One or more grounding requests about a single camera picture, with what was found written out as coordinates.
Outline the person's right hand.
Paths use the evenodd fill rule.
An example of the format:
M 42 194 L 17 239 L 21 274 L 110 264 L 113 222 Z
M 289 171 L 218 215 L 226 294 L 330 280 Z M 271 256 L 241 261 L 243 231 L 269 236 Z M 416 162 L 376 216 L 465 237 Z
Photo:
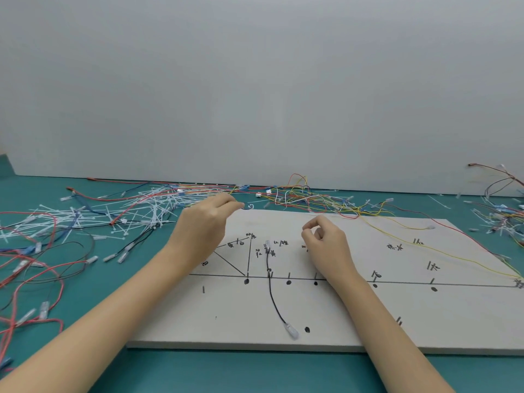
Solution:
M 324 215 L 314 217 L 303 226 L 303 228 L 315 227 L 323 228 L 323 240 L 316 244 L 305 245 L 320 274 L 334 288 L 361 279 L 352 260 L 344 231 Z

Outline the person's left hand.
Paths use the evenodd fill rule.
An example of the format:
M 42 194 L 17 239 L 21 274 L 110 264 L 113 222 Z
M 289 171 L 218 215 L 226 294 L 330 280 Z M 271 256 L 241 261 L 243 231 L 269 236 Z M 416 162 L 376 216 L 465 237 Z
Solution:
M 224 205 L 245 205 L 228 193 L 210 196 L 185 208 L 163 248 L 181 276 L 204 262 L 225 237 Z

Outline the person's right forearm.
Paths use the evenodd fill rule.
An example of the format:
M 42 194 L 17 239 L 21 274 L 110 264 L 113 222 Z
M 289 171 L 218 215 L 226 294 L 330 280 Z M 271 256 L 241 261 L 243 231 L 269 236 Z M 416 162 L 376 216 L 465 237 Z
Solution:
M 343 301 L 388 393 L 455 393 L 355 270 L 325 278 Z

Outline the person's left forearm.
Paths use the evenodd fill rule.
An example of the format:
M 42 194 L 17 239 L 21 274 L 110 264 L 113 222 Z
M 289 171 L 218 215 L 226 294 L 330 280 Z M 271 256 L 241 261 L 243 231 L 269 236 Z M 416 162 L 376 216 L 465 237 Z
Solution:
M 162 249 L 0 380 L 0 393 L 88 393 L 143 320 L 193 267 L 182 251 Z

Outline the white marked wiring board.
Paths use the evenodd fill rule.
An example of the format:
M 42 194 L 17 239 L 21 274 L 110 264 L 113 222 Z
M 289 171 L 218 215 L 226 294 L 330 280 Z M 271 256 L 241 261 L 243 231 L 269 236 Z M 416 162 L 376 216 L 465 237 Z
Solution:
M 221 244 L 127 347 L 362 352 L 344 304 L 300 235 L 312 217 L 235 212 Z M 524 279 L 448 220 L 327 217 L 421 351 L 524 356 Z

